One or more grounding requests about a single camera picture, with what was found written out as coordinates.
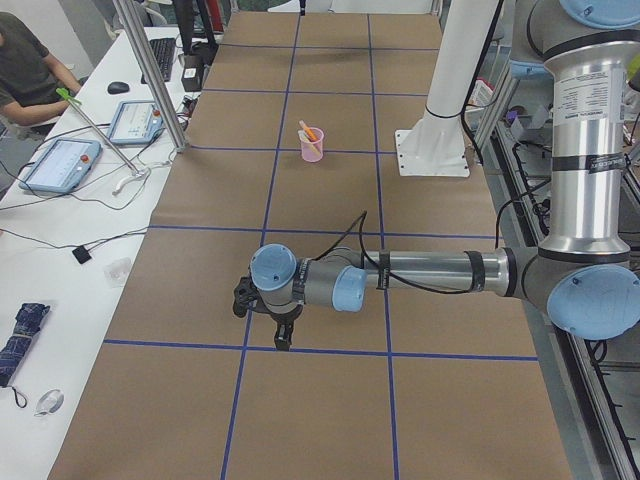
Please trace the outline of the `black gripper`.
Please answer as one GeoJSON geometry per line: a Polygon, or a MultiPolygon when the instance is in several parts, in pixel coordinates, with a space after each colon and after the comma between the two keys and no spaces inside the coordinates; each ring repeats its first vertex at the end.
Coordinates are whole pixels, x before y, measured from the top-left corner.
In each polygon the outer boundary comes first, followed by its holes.
{"type": "Polygon", "coordinates": [[[286,305],[270,305],[262,298],[254,305],[256,313],[269,315],[276,323],[274,345],[277,351],[289,351],[292,345],[294,323],[303,312],[303,305],[288,303],[286,305]]]}

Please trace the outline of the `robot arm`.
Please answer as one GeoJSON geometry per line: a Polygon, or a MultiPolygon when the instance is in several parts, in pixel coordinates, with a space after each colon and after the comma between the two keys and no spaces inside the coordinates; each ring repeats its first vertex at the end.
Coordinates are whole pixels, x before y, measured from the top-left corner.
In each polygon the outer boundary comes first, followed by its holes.
{"type": "Polygon", "coordinates": [[[554,80],[548,199],[532,209],[541,240],[491,253],[369,253],[340,244],[314,258],[261,247],[234,291],[233,310],[267,314],[275,346],[290,347],[307,304],[356,312],[367,286],[440,295],[491,291],[530,303],[557,328],[605,341],[639,320],[639,280],[619,235],[626,69],[639,48],[635,1],[520,1],[512,64],[554,80]]]}

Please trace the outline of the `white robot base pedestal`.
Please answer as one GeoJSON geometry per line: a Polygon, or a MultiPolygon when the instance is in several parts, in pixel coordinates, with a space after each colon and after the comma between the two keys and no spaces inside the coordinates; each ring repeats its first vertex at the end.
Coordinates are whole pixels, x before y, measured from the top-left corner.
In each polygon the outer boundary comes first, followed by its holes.
{"type": "Polygon", "coordinates": [[[399,174],[467,178],[462,129],[468,91],[491,27],[501,11],[498,0],[450,4],[424,114],[410,130],[395,132],[399,174]]]}

